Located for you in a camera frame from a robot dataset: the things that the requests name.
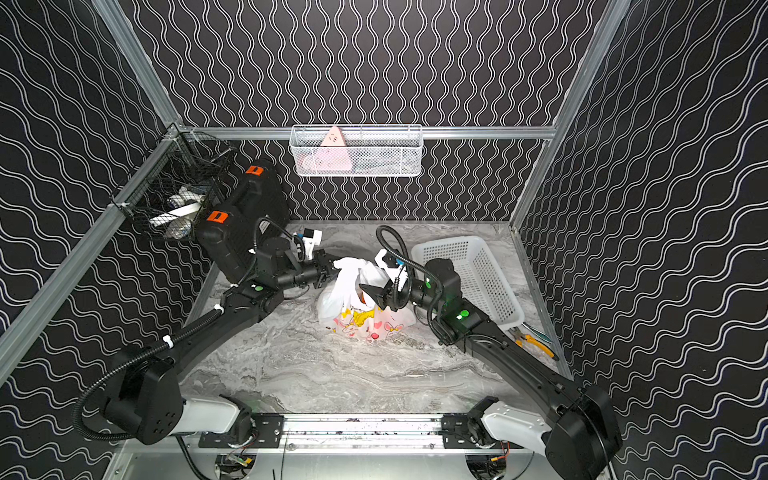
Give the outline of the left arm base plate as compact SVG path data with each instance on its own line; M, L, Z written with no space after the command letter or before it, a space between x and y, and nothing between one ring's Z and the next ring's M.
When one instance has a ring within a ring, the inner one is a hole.
M284 424L285 416L281 414L252 414L248 421L238 420L227 433L204 432L198 441L198 447L203 449L277 448L283 436Z

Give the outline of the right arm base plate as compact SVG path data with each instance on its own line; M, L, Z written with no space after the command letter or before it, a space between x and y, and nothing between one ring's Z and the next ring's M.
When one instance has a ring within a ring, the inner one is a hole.
M443 415L439 434L445 449L521 449L514 443L493 439L480 418L469 414Z

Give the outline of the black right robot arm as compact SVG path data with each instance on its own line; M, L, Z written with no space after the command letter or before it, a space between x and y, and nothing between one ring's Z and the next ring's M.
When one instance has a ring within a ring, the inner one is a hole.
M467 299L448 259L429 261L422 273L408 270L408 285L361 284L377 306L397 310L400 299L424 309L444 345L458 347L527 395L536 414L490 400L475 408L476 442L511 442L543 456L563 479L596 479L623 441L609 394L597 385L580 387L547 368L518 346L480 307Z

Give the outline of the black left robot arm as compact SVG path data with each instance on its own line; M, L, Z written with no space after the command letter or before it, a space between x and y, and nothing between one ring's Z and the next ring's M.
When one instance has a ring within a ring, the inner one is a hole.
M209 312L177 333L116 357L102 386L102 417L119 428L120 439L145 445L182 433L224 435L235 445L251 440L252 410L230 397L193 399L181 380L241 331L270 316L294 288L319 289L338 275L337 256L323 249L298 260L285 238L269 238L255 250L244 274Z

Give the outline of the white printed plastic bag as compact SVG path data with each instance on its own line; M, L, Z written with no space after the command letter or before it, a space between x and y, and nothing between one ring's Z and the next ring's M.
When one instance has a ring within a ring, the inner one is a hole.
M316 311L321 330L373 343L384 341L416 324L410 307L381 308L361 286L384 287L391 276L368 260L344 257L335 260L338 275L320 294Z

